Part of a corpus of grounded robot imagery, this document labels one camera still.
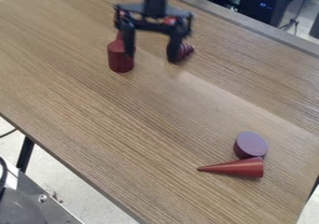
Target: computer tower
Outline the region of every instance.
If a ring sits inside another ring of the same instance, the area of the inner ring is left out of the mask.
[[[253,19],[278,26],[292,0],[241,0],[238,11]]]

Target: red block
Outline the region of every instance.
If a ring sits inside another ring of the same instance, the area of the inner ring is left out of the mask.
[[[264,175],[264,163],[260,157],[256,157],[247,160],[199,167],[197,170],[208,173],[262,177]]]
[[[107,45],[107,54],[112,71],[125,73],[134,68],[134,58],[125,54],[122,32],[118,31],[117,39]]]

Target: wood grain surface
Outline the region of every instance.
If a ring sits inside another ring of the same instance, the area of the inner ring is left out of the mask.
[[[111,5],[134,1],[0,3],[2,115],[141,223],[294,223],[318,175],[318,58],[170,0],[197,14],[196,54],[169,64],[141,32],[118,75]],[[235,160],[242,131],[270,146],[264,178],[196,171]]]

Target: red cone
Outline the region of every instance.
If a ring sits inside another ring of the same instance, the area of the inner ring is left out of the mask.
[[[108,65],[112,71],[124,73],[134,68],[134,59],[125,54],[122,32],[118,31],[117,39],[107,45]]]
[[[264,163],[260,157],[256,157],[248,160],[199,167],[197,170],[208,173],[262,177],[264,175]]]
[[[164,19],[163,24],[173,26],[176,23],[176,17],[167,17]]]
[[[193,46],[186,43],[182,43],[178,53],[178,61],[185,59],[193,51],[194,51]]]

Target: red cylinder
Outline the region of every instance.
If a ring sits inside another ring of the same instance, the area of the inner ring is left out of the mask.
[[[121,32],[117,39],[107,45],[108,64],[112,71],[118,73],[129,72],[134,68],[134,58],[125,54]]]

